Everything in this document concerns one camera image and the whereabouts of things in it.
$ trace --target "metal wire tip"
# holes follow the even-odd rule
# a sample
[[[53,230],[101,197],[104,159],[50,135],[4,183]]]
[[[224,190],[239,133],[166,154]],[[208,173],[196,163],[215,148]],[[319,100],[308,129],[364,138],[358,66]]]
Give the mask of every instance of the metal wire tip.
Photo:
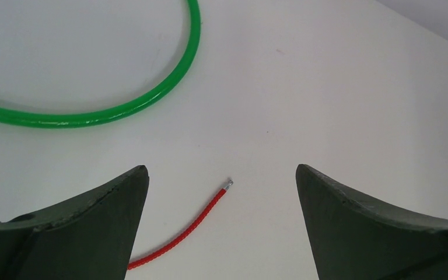
[[[229,179],[229,181],[227,182],[227,184],[223,187],[224,190],[228,190],[230,186],[232,186],[235,182],[233,182],[233,180]]]

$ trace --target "white surface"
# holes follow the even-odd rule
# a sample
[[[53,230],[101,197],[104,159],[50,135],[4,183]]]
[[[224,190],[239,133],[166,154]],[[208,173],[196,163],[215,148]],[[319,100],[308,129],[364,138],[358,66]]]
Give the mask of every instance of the white surface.
[[[80,111],[129,98],[176,51],[181,7],[0,1],[0,99]],[[84,129],[0,124],[1,221],[144,164],[135,256],[177,233],[232,176],[201,227],[127,274],[219,280],[317,279],[299,163],[448,218],[448,41],[368,0],[202,1],[201,11],[191,71],[149,109]]]
[[[448,0],[377,0],[448,39]]]

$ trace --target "green tube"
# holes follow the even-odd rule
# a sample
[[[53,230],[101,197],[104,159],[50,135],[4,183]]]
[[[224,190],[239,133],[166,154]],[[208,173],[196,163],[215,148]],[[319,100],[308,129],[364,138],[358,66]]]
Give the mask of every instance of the green tube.
[[[201,32],[200,10],[197,0],[187,0],[187,3],[190,10],[190,38],[186,49],[174,70],[149,92],[112,108],[81,114],[36,114],[0,108],[0,123],[38,128],[89,127],[128,117],[157,102],[188,72],[197,53]]]

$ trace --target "white table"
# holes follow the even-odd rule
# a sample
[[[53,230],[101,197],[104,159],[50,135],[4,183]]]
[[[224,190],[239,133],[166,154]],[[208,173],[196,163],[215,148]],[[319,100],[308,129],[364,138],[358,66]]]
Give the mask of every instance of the white table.
[[[182,0],[0,0],[0,105],[105,108],[164,77]],[[371,0],[201,1],[202,39],[164,99],[92,128],[0,124],[0,221],[146,165],[133,256],[231,176],[184,242],[127,279],[317,279],[295,183],[307,163],[448,218],[448,42]]]

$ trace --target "red cable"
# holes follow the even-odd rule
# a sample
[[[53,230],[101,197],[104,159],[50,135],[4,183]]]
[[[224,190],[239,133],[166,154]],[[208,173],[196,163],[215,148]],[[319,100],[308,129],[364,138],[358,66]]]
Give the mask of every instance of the red cable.
[[[191,225],[186,228],[182,232],[182,234],[178,235],[175,239],[173,239],[171,242],[167,243],[164,247],[158,249],[157,251],[153,252],[152,254],[147,255],[146,257],[140,258],[139,260],[132,261],[128,264],[128,270],[132,270],[133,268],[139,267],[140,265],[144,265],[148,263],[149,261],[153,261],[154,259],[160,257],[162,254],[166,253],[167,251],[174,248],[176,245],[178,245],[181,241],[183,241],[190,233],[197,228],[197,226],[205,219],[207,214],[209,214],[210,210],[215,206],[215,204],[219,201],[219,199],[226,194],[227,189],[232,184],[232,181],[226,186],[225,188],[222,188],[214,197],[213,199],[207,204],[205,209],[198,215],[195,221],[191,223]]]

